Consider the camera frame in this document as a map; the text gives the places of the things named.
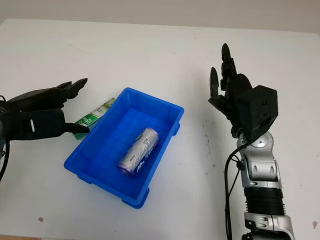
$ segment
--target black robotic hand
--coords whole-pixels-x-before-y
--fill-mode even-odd
[[[78,95],[87,83],[83,78],[74,84],[65,82],[57,87],[34,90],[16,96],[8,101],[0,100],[0,153],[5,145],[4,162],[0,171],[0,181],[6,170],[11,140],[35,140],[53,138],[65,132],[89,133],[86,126],[66,123],[60,109],[68,99]]]

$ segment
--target blue plastic tray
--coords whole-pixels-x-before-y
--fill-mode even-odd
[[[125,88],[90,134],[64,163],[64,167],[89,184],[118,196],[139,209],[149,193],[149,183],[184,113],[180,106],[132,88]],[[152,128],[159,143],[136,178],[122,174],[117,163],[137,136]]]

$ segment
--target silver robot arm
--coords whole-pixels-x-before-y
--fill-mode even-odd
[[[245,144],[241,134],[237,147]],[[246,197],[245,227],[251,232],[242,240],[294,240],[291,218],[286,215],[278,163],[269,132],[240,151],[241,178]]]

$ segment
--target dirt spot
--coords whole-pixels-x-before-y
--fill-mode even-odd
[[[211,154],[211,149],[210,149],[210,141],[208,135],[205,135],[206,137],[206,146],[208,147],[208,153],[209,155]]]

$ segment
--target white table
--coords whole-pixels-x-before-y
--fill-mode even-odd
[[[230,123],[208,103],[210,68],[221,74],[224,42],[238,73],[253,86],[278,91],[279,116],[270,131],[284,203],[296,239],[318,240],[320,226],[313,228],[320,222],[318,35],[23,19],[0,26],[0,93],[7,99],[88,77],[63,108],[69,122],[125,87],[180,105],[185,113],[139,210],[64,169],[79,144],[72,134],[13,141],[0,189],[0,233],[77,240],[226,239],[223,170],[236,140]],[[231,181],[236,167],[230,169]],[[248,232],[240,180],[230,204],[233,236],[240,239]]]

